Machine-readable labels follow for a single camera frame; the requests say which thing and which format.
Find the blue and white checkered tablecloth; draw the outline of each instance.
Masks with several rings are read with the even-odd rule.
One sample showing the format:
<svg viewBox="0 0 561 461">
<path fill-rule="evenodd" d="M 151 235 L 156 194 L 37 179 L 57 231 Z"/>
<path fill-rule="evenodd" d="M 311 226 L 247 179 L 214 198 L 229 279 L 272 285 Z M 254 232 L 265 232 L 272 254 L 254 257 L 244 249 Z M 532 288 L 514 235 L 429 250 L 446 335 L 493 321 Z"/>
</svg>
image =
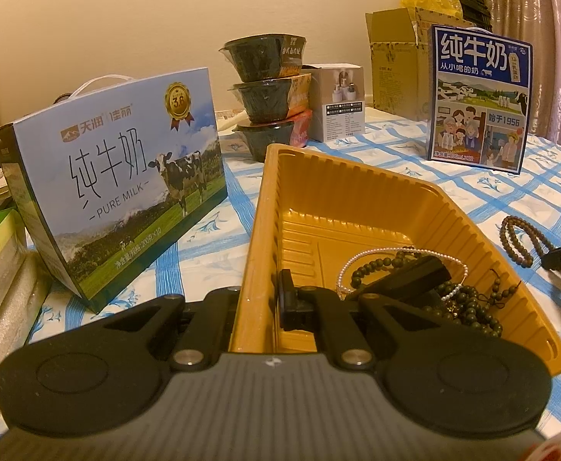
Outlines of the blue and white checkered tablecloth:
<svg viewBox="0 0 561 461">
<path fill-rule="evenodd" d="M 534 136 L 528 138 L 520 175 L 427 161 L 426 123 L 383 114 L 384 121 L 367 123 L 365 135 L 309 148 L 438 184 L 469 217 L 501 247 L 498 232 L 507 214 L 539 224 L 561 246 L 561 147 Z M 239 285 L 253 230 L 263 165 L 255 163 L 235 135 L 221 137 L 229 197 L 166 250 L 106 309 L 94 315 L 64 290 L 54 290 L 35 323 L 32 341 L 98 320 L 137 303 L 168 293 L 202 299 L 221 286 Z M 525 235 L 520 240 L 536 256 Z M 538 267 L 517 272 L 529 286 L 561 336 L 561 272 Z M 5 426 L 0 424 L 0 432 Z M 552 436 L 561 430 L 561 375 L 554 378 L 547 411 L 539 425 Z"/>
</svg>

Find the light blue milk box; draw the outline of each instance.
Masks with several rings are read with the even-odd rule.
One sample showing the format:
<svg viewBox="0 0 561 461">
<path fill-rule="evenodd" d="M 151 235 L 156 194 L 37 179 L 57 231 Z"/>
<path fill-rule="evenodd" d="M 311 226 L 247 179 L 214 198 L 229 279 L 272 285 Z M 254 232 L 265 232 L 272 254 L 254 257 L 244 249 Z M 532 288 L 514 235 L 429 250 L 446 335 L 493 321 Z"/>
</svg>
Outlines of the light blue milk box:
<svg viewBox="0 0 561 461">
<path fill-rule="evenodd" d="M 95 312 L 227 196 L 207 69 L 2 126 L 0 162 L 48 269 Z"/>
</svg>

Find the beaded bracelet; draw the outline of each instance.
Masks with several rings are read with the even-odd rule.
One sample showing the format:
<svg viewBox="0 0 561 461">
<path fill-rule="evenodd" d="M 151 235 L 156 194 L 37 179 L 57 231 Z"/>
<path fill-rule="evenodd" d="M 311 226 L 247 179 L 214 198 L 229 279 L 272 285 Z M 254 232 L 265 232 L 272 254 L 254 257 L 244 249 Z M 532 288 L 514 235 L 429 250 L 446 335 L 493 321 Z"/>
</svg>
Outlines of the beaded bracelet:
<svg viewBox="0 0 561 461">
<path fill-rule="evenodd" d="M 445 295 L 444 297 L 441 298 L 441 301 L 445 302 L 447 300 L 450 300 L 458 291 L 460 291 L 460 289 L 462 288 L 462 284 L 464 283 L 464 281 L 466 281 L 466 278 L 469 275 L 469 268 L 463 264 L 460 260 L 458 260 L 457 258 L 454 258 L 453 256 L 450 255 L 446 255 L 446 254 L 442 254 L 442 253 L 438 253 L 436 251 L 432 251 L 430 249 L 418 249 L 412 246 L 404 246 L 404 247 L 378 247 L 377 249 L 369 249 L 366 251 L 363 251 L 361 253 L 356 254 L 355 256 L 353 256 L 352 258 L 349 259 L 349 261 L 347 261 L 344 265 L 344 267 L 342 269 L 340 269 L 340 273 L 338 274 L 338 279 L 336 281 L 336 292 L 338 293 L 338 296 L 340 296 L 341 298 L 343 297 L 343 295 L 347 295 L 352 291 L 352 289 L 346 288 L 345 286 L 343 286 L 343 277 L 344 274 L 347 272 L 347 270 L 349 269 L 349 267 L 351 266 L 352 263 L 354 263 L 356 260 L 359 260 L 360 258 L 364 257 L 364 256 L 368 256 L 371 254 L 378 254 L 378 253 L 385 253 L 388 251 L 404 251 L 406 253 L 409 254 L 414 254 L 414 253 L 418 253 L 419 255 L 421 254 L 428 254 L 428 255 L 433 255 L 436 256 L 438 258 L 441 258 L 443 260 L 450 260 L 452 262 L 455 262 L 457 264 L 460 264 L 463 269 L 464 269 L 464 277 L 462 278 L 462 281 L 460 282 L 460 284 L 458 284 L 452 292 L 450 292 L 449 294 Z"/>
</svg>

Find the wall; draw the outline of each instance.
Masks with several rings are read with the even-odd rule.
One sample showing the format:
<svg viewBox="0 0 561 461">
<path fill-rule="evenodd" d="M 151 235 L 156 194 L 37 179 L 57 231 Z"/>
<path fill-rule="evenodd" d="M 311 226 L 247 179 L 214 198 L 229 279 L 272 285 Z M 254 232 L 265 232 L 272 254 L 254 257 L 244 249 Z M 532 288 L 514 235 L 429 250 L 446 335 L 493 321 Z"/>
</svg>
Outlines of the wall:
<svg viewBox="0 0 561 461">
<path fill-rule="evenodd" d="M 398 0 L 0 0 L 0 118 L 41 109 L 86 79 L 208 66 L 217 109 L 235 107 L 239 81 L 217 51 L 240 36 L 307 37 L 307 62 L 366 69 L 364 13 Z"/>
</svg>

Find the yellow plastic tray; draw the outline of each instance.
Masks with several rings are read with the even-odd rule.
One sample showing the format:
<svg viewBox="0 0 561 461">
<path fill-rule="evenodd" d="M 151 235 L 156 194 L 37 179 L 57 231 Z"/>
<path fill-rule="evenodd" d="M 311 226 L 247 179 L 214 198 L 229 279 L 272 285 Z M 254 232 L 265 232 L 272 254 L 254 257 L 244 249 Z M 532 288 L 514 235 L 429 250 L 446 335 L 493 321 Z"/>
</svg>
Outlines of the yellow plastic tray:
<svg viewBox="0 0 561 461">
<path fill-rule="evenodd" d="M 338 272 L 351 256 L 374 247 L 408 245 L 461 259 L 469 268 L 466 283 L 480 292 L 494 282 L 490 269 L 500 274 L 503 287 L 520 281 L 438 186 L 309 150 L 269 146 L 232 351 L 316 351 L 311 334 L 279 328 L 275 283 L 280 269 L 291 269 L 296 286 L 335 289 Z M 362 258 L 360 264 L 372 259 Z M 446 266 L 452 279 L 461 279 L 460 266 Z M 561 372 L 561 340 L 524 284 L 504 308 L 495 309 L 495 317 L 504 326 L 505 339 L 532 350 L 552 375 Z"/>
</svg>

